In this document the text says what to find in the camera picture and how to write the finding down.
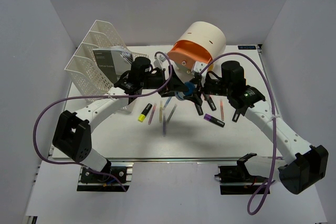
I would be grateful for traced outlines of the blue tape roll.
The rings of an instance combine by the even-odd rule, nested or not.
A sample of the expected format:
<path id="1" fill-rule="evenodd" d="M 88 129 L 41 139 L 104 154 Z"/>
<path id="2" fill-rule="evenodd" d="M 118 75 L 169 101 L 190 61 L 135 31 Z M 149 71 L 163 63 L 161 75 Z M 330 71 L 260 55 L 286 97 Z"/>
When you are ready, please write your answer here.
<path id="1" fill-rule="evenodd" d="M 195 84 L 190 81 L 185 82 L 184 85 L 187 87 L 187 91 L 174 92 L 175 97 L 180 101 L 183 101 L 186 99 L 186 97 L 191 96 L 195 90 Z"/>

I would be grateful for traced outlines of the orange drawer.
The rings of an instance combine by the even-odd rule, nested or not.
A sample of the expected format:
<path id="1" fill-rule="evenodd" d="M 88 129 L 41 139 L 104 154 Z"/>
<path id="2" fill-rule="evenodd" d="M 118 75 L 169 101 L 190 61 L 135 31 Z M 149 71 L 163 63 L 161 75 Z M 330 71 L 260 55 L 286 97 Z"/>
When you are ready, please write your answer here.
<path id="1" fill-rule="evenodd" d="M 211 54 L 202 46 L 188 40 L 179 40 L 167 53 L 176 65 L 192 69 L 196 61 L 209 63 L 213 60 Z"/>

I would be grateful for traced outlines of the cream round drawer cabinet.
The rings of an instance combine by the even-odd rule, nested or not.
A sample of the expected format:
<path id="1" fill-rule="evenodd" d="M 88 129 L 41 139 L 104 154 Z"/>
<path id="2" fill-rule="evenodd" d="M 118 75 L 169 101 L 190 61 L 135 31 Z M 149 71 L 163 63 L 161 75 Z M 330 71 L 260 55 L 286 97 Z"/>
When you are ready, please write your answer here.
<path id="1" fill-rule="evenodd" d="M 215 25 L 207 22 L 194 22 L 177 40 L 192 41 L 204 47 L 212 56 L 213 60 L 219 56 L 226 48 L 226 37 L 224 33 Z M 213 69 L 212 61 L 207 63 L 208 69 Z M 187 69 L 181 65 L 176 65 L 181 71 L 192 73 L 192 69 Z"/>

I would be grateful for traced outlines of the grey setup guide booklet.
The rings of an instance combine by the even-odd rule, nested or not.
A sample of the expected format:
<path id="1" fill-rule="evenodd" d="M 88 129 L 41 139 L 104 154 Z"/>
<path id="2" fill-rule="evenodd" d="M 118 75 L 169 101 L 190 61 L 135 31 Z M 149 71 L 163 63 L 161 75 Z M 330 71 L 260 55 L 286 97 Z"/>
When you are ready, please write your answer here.
<path id="1" fill-rule="evenodd" d="M 115 84 L 121 75 L 131 69 L 134 57 L 122 46 L 95 48 L 92 50 L 98 68 Z"/>

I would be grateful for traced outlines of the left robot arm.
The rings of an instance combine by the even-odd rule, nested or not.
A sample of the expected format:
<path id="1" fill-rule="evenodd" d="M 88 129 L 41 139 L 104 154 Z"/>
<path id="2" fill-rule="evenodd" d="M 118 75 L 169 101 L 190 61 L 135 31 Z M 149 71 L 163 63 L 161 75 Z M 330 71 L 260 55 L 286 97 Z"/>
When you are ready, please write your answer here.
<path id="1" fill-rule="evenodd" d="M 173 68 L 169 69 L 169 74 L 172 77 L 167 81 L 163 69 L 154 69 L 150 59 L 137 57 L 131 69 L 108 91 L 106 99 L 96 100 L 76 112 L 64 111 L 60 115 L 53 146 L 74 162 L 92 169 L 98 181 L 108 180 L 111 163 L 92 148 L 91 133 L 110 115 L 132 103 L 144 89 L 158 89 L 163 97 L 188 91 Z"/>

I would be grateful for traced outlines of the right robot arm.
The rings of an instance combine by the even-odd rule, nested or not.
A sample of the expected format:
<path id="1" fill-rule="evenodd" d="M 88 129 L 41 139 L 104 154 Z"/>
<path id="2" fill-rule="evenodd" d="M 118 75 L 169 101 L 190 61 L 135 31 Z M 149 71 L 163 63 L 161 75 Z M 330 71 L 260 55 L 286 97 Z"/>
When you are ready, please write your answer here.
<path id="1" fill-rule="evenodd" d="M 192 96 L 200 104 L 202 94 L 220 95 L 227 98 L 235 109 L 233 121 L 240 115 L 254 123 L 276 145 L 281 160 L 249 153 L 241 157 L 236 166 L 220 172 L 223 183 L 249 182 L 253 177 L 281 182 L 292 194 L 299 194 L 325 176 L 329 153 L 322 146 L 311 145 L 301 138 L 282 118 L 275 116 L 271 104 L 256 88 L 247 85 L 244 69 L 237 61 L 221 65 L 221 76 L 205 69 L 206 64 L 197 61 L 191 72 L 194 74 Z"/>

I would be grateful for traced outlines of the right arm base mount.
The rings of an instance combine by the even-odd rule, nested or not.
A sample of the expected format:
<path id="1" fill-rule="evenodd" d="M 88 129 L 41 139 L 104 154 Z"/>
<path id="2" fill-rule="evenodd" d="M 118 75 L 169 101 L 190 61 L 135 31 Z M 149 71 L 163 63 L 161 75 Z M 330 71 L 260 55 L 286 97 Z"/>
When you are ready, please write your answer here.
<path id="1" fill-rule="evenodd" d="M 254 168 L 248 165 L 255 164 L 260 155 L 248 153 L 239 158 L 218 159 L 218 172 L 214 179 L 219 182 L 221 195 L 252 195 L 262 184 L 265 177 L 261 172 L 252 174 Z"/>

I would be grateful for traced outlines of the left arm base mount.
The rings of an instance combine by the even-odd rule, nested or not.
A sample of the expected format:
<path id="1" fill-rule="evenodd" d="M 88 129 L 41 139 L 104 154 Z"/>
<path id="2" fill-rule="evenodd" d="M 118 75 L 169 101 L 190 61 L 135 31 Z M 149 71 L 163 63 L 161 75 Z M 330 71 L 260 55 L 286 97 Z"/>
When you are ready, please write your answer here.
<path id="1" fill-rule="evenodd" d="M 79 174 L 77 191 L 79 192 L 126 192 L 131 184 L 133 163 L 112 163 L 110 174 L 99 175 L 82 167 Z"/>

